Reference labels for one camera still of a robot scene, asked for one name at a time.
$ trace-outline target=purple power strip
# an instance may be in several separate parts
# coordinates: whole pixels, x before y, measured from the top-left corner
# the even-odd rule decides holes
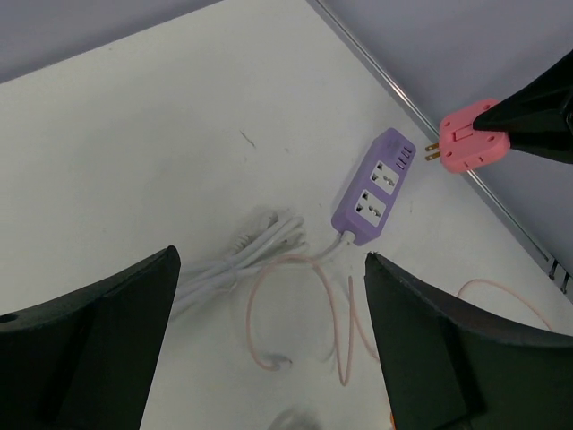
[[[393,128],[376,138],[334,212],[332,226],[340,233],[353,232],[356,245],[378,237],[414,155],[415,146]]]

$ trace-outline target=white surface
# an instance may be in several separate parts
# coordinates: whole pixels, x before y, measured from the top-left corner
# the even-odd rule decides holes
[[[390,126],[428,143],[304,0],[224,2],[3,84],[0,314],[168,244],[184,261],[212,257],[262,206],[304,215],[319,251],[353,166]],[[326,268],[340,286],[355,277],[366,320],[369,250],[450,292],[502,282],[573,332],[571,304],[466,182],[420,155],[381,238]],[[322,362],[332,331],[313,276],[279,273],[257,298],[255,341],[293,358],[289,371],[263,372],[248,356],[247,287],[171,325],[142,429],[264,430],[294,405],[325,430],[387,428],[381,372],[363,347],[345,389]],[[502,292],[468,296],[542,326]]]

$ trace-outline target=power cord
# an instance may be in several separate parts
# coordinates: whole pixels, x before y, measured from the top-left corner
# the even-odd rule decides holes
[[[326,261],[355,236],[346,232],[313,257]],[[215,297],[230,293],[239,281],[257,275],[281,255],[308,250],[304,218],[289,212],[265,211],[241,232],[221,259],[182,266],[170,318],[187,309],[198,309]]]
[[[515,291],[511,290],[511,288],[506,287],[503,284],[500,284],[499,282],[496,282],[494,280],[489,280],[489,279],[472,279],[469,280],[468,282],[466,282],[462,288],[459,289],[458,293],[456,294],[457,298],[462,298],[462,294],[464,293],[464,291],[466,291],[468,288],[470,288],[472,285],[475,284],[486,284],[486,285],[490,285],[492,287],[495,287],[497,289],[500,289],[501,291],[505,291],[506,293],[508,293],[509,295],[513,296],[514,298],[516,298],[517,300],[519,300],[521,303],[523,303],[525,306],[527,306],[531,312],[533,312],[537,318],[539,318],[543,324],[545,324],[545,327],[547,327],[547,330],[549,331],[553,331],[553,327],[552,325],[549,323],[549,321],[547,321],[547,318],[545,318],[543,316],[543,314],[541,313],[541,311],[539,311],[535,306],[533,306],[531,303],[529,303],[528,300],[526,300],[525,298],[523,298],[522,296],[520,296],[518,293],[516,293]]]
[[[324,271],[322,270],[321,265],[315,259],[308,257],[306,255],[283,255],[279,258],[275,259],[271,262],[267,267],[265,267],[259,278],[256,280],[254,287],[252,288],[251,295],[249,296],[249,302],[247,304],[247,313],[246,313],[246,320],[245,320],[245,329],[247,333],[247,348],[251,353],[251,357],[254,362],[262,369],[269,370],[269,371],[276,371],[279,370],[284,364],[292,364],[290,358],[281,356],[278,354],[272,354],[267,356],[267,361],[269,364],[265,363],[259,357],[259,354],[254,347],[254,343],[252,341],[252,334],[251,334],[251,315],[252,315],[252,306],[254,303],[254,298],[259,291],[259,288],[262,285],[262,282],[267,278],[267,276],[274,271],[279,264],[285,262],[306,262],[311,265],[314,272],[317,276],[321,279],[322,285],[326,290],[326,294],[329,297],[329,304],[330,304],[330,311],[332,312],[332,324],[334,327],[334,349],[336,352],[337,358],[337,367],[338,367],[338,379],[340,380],[340,384],[343,387],[348,385],[348,381],[350,380],[350,371],[352,369],[352,357],[354,353],[354,340],[355,340],[355,325],[356,329],[358,330],[358,334],[360,335],[364,346],[368,350],[368,353],[372,358],[376,361],[380,362],[378,358],[378,353],[376,352],[376,348],[373,347],[368,339],[366,338],[366,334],[364,333],[364,329],[360,320],[358,319],[358,315],[356,313],[355,307],[355,293],[354,293],[354,283],[352,281],[352,277],[348,277],[348,297],[350,302],[350,315],[349,319],[349,335],[348,335],[348,356],[346,358],[346,371],[343,373],[342,371],[342,354],[340,352],[340,340],[338,336],[338,314],[337,308],[334,303],[334,293],[332,290],[332,286],[329,283],[329,280],[326,278]]]

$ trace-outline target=coiled white cable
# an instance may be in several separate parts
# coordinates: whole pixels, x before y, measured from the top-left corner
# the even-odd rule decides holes
[[[340,246],[354,239],[349,232],[339,235],[332,246],[313,258],[328,260]],[[214,297],[231,292],[240,280],[256,275],[281,255],[304,254],[307,250],[303,217],[265,211],[239,234],[220,260],[182,266],[170,317],[189,308],[198,309]]]

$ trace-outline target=pink wire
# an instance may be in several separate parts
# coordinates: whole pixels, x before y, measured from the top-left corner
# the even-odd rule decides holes
[[[360,338],[362,339],[364,346],[366,347],[366,350],[368,351],[368,354],[372,358],[374,358],[376,361],[380,362],[380,358],[378,357],[378,351],[369,342],[368,338],[366,337],[366,333],[364,332],[362,323],[360,322],[360,319],[358,318],[358,315],[356,312],[356,307],[355,307],[354,282],[352,280],[352,277],[349,276],[348,277],[348,295],[349,295],[349,302],[350,302],[350,311],[349,311],[349,317],[348,317],[349,318],[349,324],[348,324],[349,325],[349,327],[348,327],[348,329],[349,329],[348,356],[346,359],[346,371],[343,372],[342,357],[341,357],[342,354],[340,352],[341,348],[340,348],[340,341],[339,341],[339,336],[338,336],[338,313],[337,313],[336,305],[334,303],[334,293],[332,291],[332,286],[330,285],[329,280],[326,278],[326,275],[324,274],[324,271],[322,270],[322,267],[319,264],[319,262],[314,260],[312,257],[308,257],[306,255],[300,255],[300,254],[283,255],[283,256],[275,259],[273,262],[268,264],[261,271],[261,274],[259,275],[259,277],[255,281],[254,286],[251,290],[251,295],[249,295],[249,301],[247,304],[247,312],[246,312],[246,319],[245,319],[247,348],[249,349],[249,352],[251,353],[251,357],[252,357],[253,361],[260,368],[262,368],[264,370],[268,370],[268,371],[277,370],[277,368],[275,366],[265,364],[261,360],[261,358],[259,357],[259,354],[257,353],[257,350],[254,347],[254,342],[252,340],[251,318],[252,318],[252,307],[254,304],[254,298],[256,297],[257,292],[261,288],[262,283],[267,278],[267,276],[269,276],[269,274],[277,268],[278,265],[280,265],[281,263],[284,263],[284,262],[307,262],[312,266],[312,269],[314,270],[314,272],[321,279],[322,285],[324,286],[324,289],[326,290],[326,294],[329,297],[330,311],[332,313],[332,325],[334,328],[334,348],[335,348],[336,359],[337,359],[338,379],[340,380],[340,383],[342,384],[342,386],[346,387],[348,385],[348,382],[350,381],[350,374],[351,374],[351,369],[352,369],[352,359],[353,359],[353,355],[354,355],[355,326],[356,326],[356,329],[358,330],[358,334],[359,334]],[[512,295],[514,298],[516,298],[521,303],[523,303],[525,306],[527,306],[535,315],[537,315],[537,317],[545,324],[545,326],[547,327],[548,330],[553,331],[552,326],[543,317],[542,313],[539,310],[537,310],[537,308],[535,308],[531,303],[529,303],[526,299],[524,299],[518,293],[513,292],[508,287],[505,287],[504,285],[502,285],[498,282],[495,282],[493,280],[488,280],[488,279],[472,279],[472,280],[469,280],[458,291],[458,293],[456,294],[456,297],[461,298],[464,291],[466,291],[469,287],[471,287],[472,285],[477,284],[477,283],[483,283],[483,284],[491,285],[492,287],[498,288],[498,289],[505,291],[506,293]]]
[[[312,269],[314,270],[314,272],[321,279],[322,285],[324,286],[324,289],[326,290],[326,294],[329,297],[330,311],[332,312],[332,324],[334,327],[334,348],[335,348],[336,358],[337,358],[338,379],[340,380],[340,383],[342,384],[342,386],[346,387],[348,385],[348,381],[350,380],[350,373],[351,373],[351,369],[352,369],[352,358],[353,358],[353,354],[354,354],[354,340],[355,340],[355,325],[356,325],[356,329],[358,330],[358,334],[362,338],[364,346],[368,350],[368,353],[376,361],[380,362],[380,359],[378,358],[378,354],[377,354],[376,349],[370,344],[370,342],[366,338],[366,333],[364,333],[363,326],[360,323],[360,320],[358,319],[358,315],[356,313],[356,308],[355,308],[354,282],[352,281],[352,277],[349,276],[348,277],[348,294],[349,294],[349,302],[350,302],[350,315],[349,315],[349,324],[348,324],[349,325],[348,357],[346,359],[346,371],[343,373],[342,357],[341,357],[342,354],[340,352],[340,343],[339,343],[339,339],[338,339],[338,315],[337,315],[337,308],[334,304],[334,294],[332,292],[332,287],[330,286],[330,283],[327,280],[326,275],[324,274],[324,271],[322,270],[322,267],[320,266],[319,262],[317,262],[313,258],[308,257],[306,255],[298,255],[298,254],[283,255],[283,256],[277,258],[276,260],[271,262],[269,265],[267,265],[261,271],[259,278],[255,281],[254,287],[252,288],[252,291],[251,291],[251,295],[249,296],[249,302],[247,304],[247,315],[246,315],[246,321],[245,321],[245,328],[246,328],[246,333],[247,333],[247,348],[249,349],[249,352],[251,353],[252,359],[260,368],[262,368],[264,370],[269,370],[269,371],[277,370],[275,366],[265,364],[261,360],[261,358],[259,357],[257,350],[254,347],[254,343],[252,341],[252,334],[251,334],[251,315],[252,315],[252,306],[254,303],[254,298],[257,295],[257,291],[259,291],[259,288],[261,287],[262,282],[267,278],[269,273],[271,273],[273,270],[275,270],[275,268],[283,262],[308,262],[312,266]]]
[[[512,295],[517,300],[519,300],[521,303],[523,303],[525,306],[527,306],[535,315],[537,315],[537,317],[543,322],[543,324],[545,324],[545,326],[547,327],[547,329],[549,331],[553,331],[552,326],[549,324],[549,322],[545,318],[543,318],[543,314],[535,306],[533,306],[531,303],[529,303],[526,299],[524,299],[518,293],[514,293],[513,291],[511,291],[511,289],[509,289],[505,285],[502,285],[499,282],[495,282],[494,280],[488,280],[488,279],[472,279],[472,280],[469,280],[468,282],[466,282],[462,286],[462,288],[459,289],[458,293],[456,294],[456,297],[461,298],[464,290],[468,289],[471,285],[477,284],[477,283],[491,285],[492,287],[499,288],[500,290],[505,291],[506,293]]]

